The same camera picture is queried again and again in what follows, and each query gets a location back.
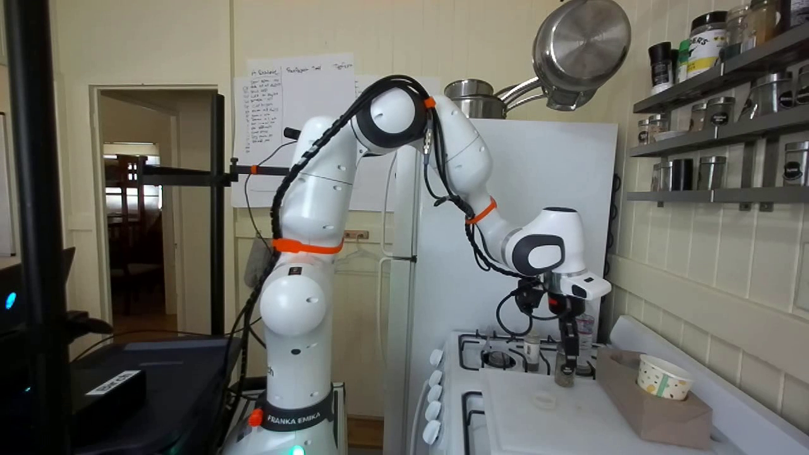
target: bowl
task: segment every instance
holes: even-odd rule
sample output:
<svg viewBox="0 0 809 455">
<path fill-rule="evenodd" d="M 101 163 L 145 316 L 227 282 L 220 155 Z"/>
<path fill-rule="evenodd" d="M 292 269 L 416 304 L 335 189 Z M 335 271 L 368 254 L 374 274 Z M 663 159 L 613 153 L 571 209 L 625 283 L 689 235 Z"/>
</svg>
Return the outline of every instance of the bowl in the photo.
<svg viewBox="0 0 809 455">
<path fill-rule="evenodd" d="M 685 399 L 690 393 L 690 375 L 661 356 L 641 354 L 637 386 L 663 399 Z"/>
</svg>

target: refrigerator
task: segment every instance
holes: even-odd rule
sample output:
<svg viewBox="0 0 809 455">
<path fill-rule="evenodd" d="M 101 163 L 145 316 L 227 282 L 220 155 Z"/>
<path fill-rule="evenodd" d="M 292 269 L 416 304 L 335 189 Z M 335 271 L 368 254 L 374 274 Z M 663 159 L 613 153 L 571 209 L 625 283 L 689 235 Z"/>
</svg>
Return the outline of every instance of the refrigerator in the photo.
<svg viewBox="0 0 809 455">
<path fill-rule="evenodd" d="M 523 226 L 545 208 L 574 208 L 581 215 L 588 269 L 605 274 L 617 126 L 565 122 L 473 118 L 493 172 L 488 189 L 512 226 Z M 392 254 L 388 309 L 388 404 L 384 453 L 404 453 L 413 432 L 430 354 L 457 330 L 490 332 L 499 300 L 516 289 L 513 279 L 479 269 L 464 232 L 464 215 L 447 203 L 435 208 L 426 189 L 421 155 L 399 155 L 392 189 Z M 599 300 L 588 304 L 599 321 Z M 516 306 L 504 321 L 527 324 Z M 536 324 L 541 338 L 557 324 Z"/>
</svg>

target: white wall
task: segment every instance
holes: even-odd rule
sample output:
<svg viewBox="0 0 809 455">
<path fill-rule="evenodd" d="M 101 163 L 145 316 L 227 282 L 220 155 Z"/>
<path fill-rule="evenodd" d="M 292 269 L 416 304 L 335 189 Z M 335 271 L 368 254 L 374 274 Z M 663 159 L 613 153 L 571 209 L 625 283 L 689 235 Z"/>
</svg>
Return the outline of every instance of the white wall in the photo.
<svg viewBox="0 0 809 455">
<path fill-rule="evenodd" d="M 580 115 L 551 115 L 541 105 L 516 112 L 519 118 L 596 118 L 622 126 L 622 175 L 629 188 L 647 183 L 647 164 L 628 159 L 636 122 L 633 105 L 647 94 L 647 45 L 680 40 L 690 19 L 739 0 L 619 0 L 636 25 L 628 65 Z M 90 87 L 92 84 L 216 84 L 227 100 L 232 76 L 248 58 L 354 54 L 360 73 L 413 73 L 441 84 L 466 76 L 497 87 L 531 73 L 531 44 L 557 0 L 62 0 L 57 2 L 58 73 L 63 107 L 63 155 L 69 180 L 69 235 L 79 246 L 74 300 L 100 311 L 100 184 L 92 164 Z M 230 314 L 245 300 L 241 265 L 250 241 L 245 215 L 235 213 L 227 254 Z M 690 354 L 739 383 L 754 397 L 809 428 L 809 346 L 808 314 L 794 306 L 797 251 L 808 246 L 804 208 L 775 215 L 735 208 L 666 208 L 625 203 L 619 251 L 615 255 L 615 304 L 636 314 Z M 374 283 L 352 276 L 354 289 Z M 337 346 L 378 345 L 341 338 Z M 382 386 L 358 413 L 382 415 Z"/>
</svg>

